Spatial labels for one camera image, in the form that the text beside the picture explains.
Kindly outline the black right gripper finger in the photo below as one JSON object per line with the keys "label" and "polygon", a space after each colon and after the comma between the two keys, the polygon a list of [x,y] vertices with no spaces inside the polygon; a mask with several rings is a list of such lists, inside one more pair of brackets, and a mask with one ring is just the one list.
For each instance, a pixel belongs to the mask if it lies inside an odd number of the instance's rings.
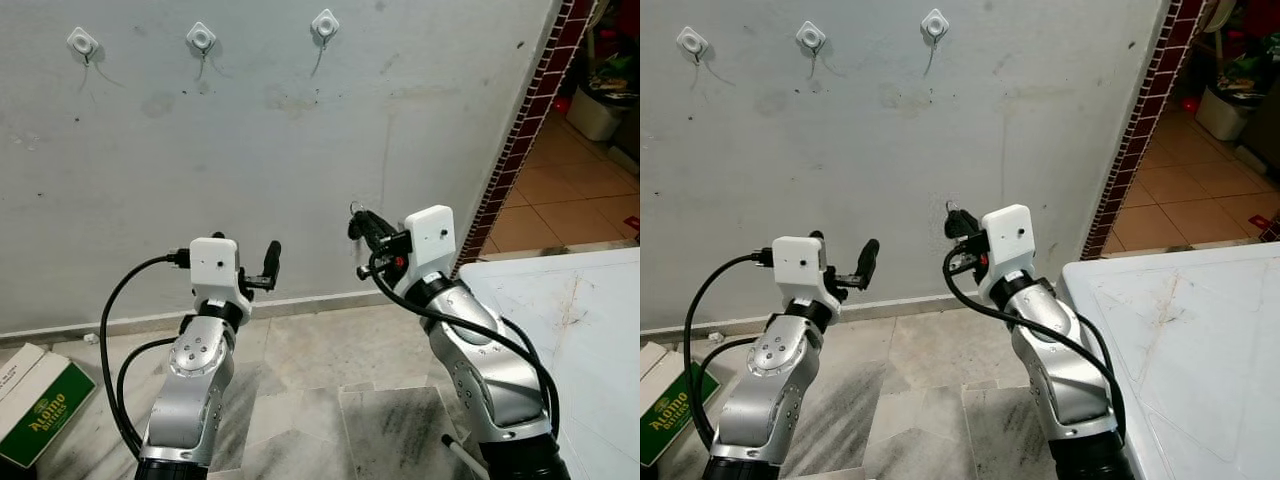
{"label": "black right gripper finger", "polygon": [[367,247],[381,247],[397,229],[371,210],[352,211],[347,236],[351,241],[364,241]]}
{"label": "black right gripper finger", "polygon": [[943,234],[951,241],[965,242],[970,238],[986,239],[980,223],[965,209],[950,209],[943,221]]}

